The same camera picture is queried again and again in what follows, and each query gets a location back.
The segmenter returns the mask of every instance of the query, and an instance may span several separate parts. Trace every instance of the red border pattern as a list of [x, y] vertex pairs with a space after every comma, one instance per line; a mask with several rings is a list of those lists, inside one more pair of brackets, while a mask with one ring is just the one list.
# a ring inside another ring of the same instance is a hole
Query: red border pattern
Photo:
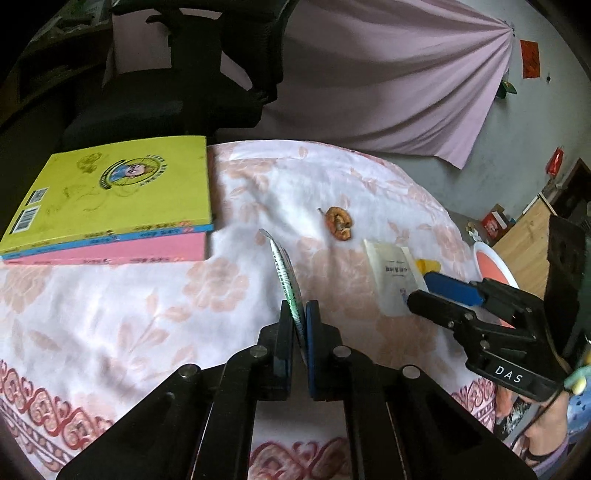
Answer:
[[470, 386], [465, 385], [452, 393], [452, 397], [487, 429], [492, 430], [496, 419], [495, 389], [493, 382], [481, 377], [473, 380]]
[[82, 450], [104, 433], [113, 421], [91, 417], [84, 409], [72, 409], [60, 397], [52, 397], [45, 388], [35, 390], [33, 383], [20, 377], [13, 368], [0, 360], [0, 394], [37, 427], [43, 427], [51, 437], [61, 439], [71, 450]]
[[318, 442], [296, 442], [291, 449], [265, 442], [251, 454], [249, 480], [331, 480], [349, 478], [349, 442], [336, 437], [322, 447]]
[[51, 440], [36, 432], [20, 415], [0, 398], [0, 414], [4, 417], [8, 430], [29, 455], [35, 455], [52, 472], [60, 469], [74, 457], [64, 452]]

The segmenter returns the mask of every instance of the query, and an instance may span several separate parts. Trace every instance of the red bag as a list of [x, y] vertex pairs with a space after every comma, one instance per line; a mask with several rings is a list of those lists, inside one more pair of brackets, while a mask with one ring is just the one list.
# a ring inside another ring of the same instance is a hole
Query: red bag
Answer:
[[550, 175], [552, 178], [556, 178], [558, 175], [558, 171], [560, 170], [560, 166], [562, 165], [562, 157], [564, 155], [564, 151], [562, 148], [558, 147], [554, 151], [554, 155], [546, 165], [546, 173]]

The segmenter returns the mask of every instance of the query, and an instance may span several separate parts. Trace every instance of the barcode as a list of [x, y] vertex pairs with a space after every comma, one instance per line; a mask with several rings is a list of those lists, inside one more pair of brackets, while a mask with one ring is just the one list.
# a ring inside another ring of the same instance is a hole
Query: barcode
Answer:
[[33, 193], [31, 193], [31, 196], [27, 200], [26, 205], [29, 205], [30, 203], [36, 203], [36, 202], [42, 201], [43, 196], [45, 195], [47, 190], [49, 190], [49, 187], [33, 191]]
[[23, 210], [21, 214], [18, 216], [17, 222], [14, 224], [14, 227], [12, 227], [11, 233], [18, 233], [24, 232], [25, 230], [29, 230], [29, 227], [33, 223], [33, 220], [35, 219], [35, 215], [39, 211], [39, 208], [41, 208], [41, 205], [37, 205]]

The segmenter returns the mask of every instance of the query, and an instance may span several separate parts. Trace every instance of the person's hand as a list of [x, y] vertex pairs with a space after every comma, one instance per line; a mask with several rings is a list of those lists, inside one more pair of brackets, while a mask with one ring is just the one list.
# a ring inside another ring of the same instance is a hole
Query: person's hand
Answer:
[[[496, 416], [506, 417], [513, 407], [514, 394], [504, 387], [497, 387]], [[529, 398], [520, 397], [527, 403], [533, 403]], [[540, 404], [546, 408], [552, 397]], [[528, 439], [530, 454], [541, 456], [555, 451], [564, 441], [568, 432], [566, 412], [569, 406], [569, 394], [562, 392], [554, 403], [542, 416], [524, 432]]]

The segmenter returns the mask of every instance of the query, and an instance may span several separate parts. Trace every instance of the small white booklet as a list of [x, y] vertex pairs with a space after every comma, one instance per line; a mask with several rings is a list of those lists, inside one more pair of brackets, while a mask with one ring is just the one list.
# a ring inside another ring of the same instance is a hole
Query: small white booklet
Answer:
[[410, 314], [408, 296], [429, 291], [408, 247], [363, 240], [374, 274], [380, 311], [387, 316]]

